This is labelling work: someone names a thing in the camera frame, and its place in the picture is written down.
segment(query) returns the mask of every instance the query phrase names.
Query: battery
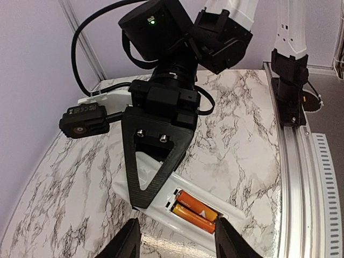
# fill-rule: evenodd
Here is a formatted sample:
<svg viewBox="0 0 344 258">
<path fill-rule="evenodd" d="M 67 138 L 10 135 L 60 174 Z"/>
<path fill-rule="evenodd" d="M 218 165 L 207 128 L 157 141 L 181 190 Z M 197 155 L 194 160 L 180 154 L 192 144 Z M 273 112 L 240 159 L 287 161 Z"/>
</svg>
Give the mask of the battery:
<svg viewBox="0 0 344 258">
<path fill-rule="evenodd" d="M 203 218 L 209 220 L 210 222 L 214 222 L 218 216 L 218 214 L 214 212 L 211 208 L 209 208 L 199 200 L 195 199 L 184 190 L 180 190 L 177 193 L 176 198 L 177 201 L 183 204 L 185 207 L 189 208 L 191 211 L 197 213 Z"/>
<path fill-rule="evenodd" d="M 186 221 L 194 224 L 195 226 L 209 232 L 210 234 L 214 233 L 215 231 L 214 223 L 211 223 L 200 215 L 195 214 L 179 203 L 172 208 L 172 212 Z"/>
</svg>

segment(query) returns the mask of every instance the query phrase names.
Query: screw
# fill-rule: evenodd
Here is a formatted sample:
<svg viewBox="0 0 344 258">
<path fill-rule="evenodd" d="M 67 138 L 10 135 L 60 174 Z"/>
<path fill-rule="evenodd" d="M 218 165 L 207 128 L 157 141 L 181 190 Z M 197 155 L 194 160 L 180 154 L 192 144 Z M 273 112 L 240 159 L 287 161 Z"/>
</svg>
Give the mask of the screw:
<svg viewBox="0 0 344 258">
<path fill-rule="evenodd" d="M 160 141 L 163 142 L 163 143 L 165 144 L 165 143 L 167 142 L 167 136 L 163 134 L 163 135 L 160 137 Z"/>
<path fill-rule="evenodd" d="M 144 131 L 142 129 L 138 130 L 137 132 L 138 137 L 144 137 Z"/>
</svg>

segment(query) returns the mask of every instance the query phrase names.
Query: marble surface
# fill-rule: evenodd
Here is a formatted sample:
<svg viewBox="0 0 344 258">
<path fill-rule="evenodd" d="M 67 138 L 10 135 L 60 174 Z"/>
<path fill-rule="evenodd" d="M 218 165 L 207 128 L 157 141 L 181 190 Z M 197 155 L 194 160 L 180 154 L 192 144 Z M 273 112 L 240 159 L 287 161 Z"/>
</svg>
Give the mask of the marble surface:
<svg viewBox="0 0 344 258">
<path fill-rule="evenodd" d="M 104 81 L 101 87 L 130 81 Z M 262 256 L 277 257 L 281 177 L 276 122 L 262 70 L 198 73 L 216 100 L 201 117 L 177 173 L 242 210 L 241 234 Z M 202 98 L 201 110 L 210 104 Z M 116 195 L 112 179 L 125 169 L 120 123 L 80 140 L 60 134 L 28 184 L 0 248 L 0 257 L 94 257 L 129 218 L 141 225 L 141 257 L 213 257 Z"/>
</svg>

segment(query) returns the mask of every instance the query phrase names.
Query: small black device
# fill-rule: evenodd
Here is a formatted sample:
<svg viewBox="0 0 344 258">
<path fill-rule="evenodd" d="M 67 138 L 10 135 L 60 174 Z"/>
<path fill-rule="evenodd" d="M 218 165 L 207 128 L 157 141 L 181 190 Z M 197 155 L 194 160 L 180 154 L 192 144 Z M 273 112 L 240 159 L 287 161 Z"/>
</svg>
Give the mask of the small black device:
<svg viewBox="0 0 344 258">
<path fill-rule="evenodd" d="M 73 139 L 108 133 L 110 124 L 106 120 L 106 108 L 98 103 L 70 107 L 63 114 L 59 127 Z"/>
</svg>

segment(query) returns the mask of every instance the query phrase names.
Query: gray wall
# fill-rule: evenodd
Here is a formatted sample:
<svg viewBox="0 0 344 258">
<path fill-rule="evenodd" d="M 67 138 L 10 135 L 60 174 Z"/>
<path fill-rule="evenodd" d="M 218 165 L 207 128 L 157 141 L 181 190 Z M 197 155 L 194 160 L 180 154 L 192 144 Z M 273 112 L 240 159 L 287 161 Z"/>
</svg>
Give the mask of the gray wall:
<svg viewBox="0 0 344 258">
<path fill-rule="evenodd" d="M 71 0 L 81 22 L 95 11 L 113 2 L 114 0 Z M 194 20 L 206 0 L 181 0 L 181 2 Z M 252 28 L 253 40 L 245 59 L 237 65 L 237 68 L 261 69 L 262 62 L 270 60 L 276 35 L 277 2 L 276 0 L 260 0 Z M 330 67 L 338 36 L 340 0 L 308 0 L 307 3 L 306 39 L 310 56 L 309 63 Z M 85 29 L 109 78 L 148 73 L 135 67 L 126 57 L 121 46 L 120 28 L 117 25 L 118 20 L 137 5 L 113 10 Z"/>
<path fill-rule="evenodd" d="M 59 119 L 82 96 L 71 72 L 72 36 L 57 0 L 0 2 L 0 241 Z M 84 82 L 94 86 L 78 56 Z"/>
</svg>

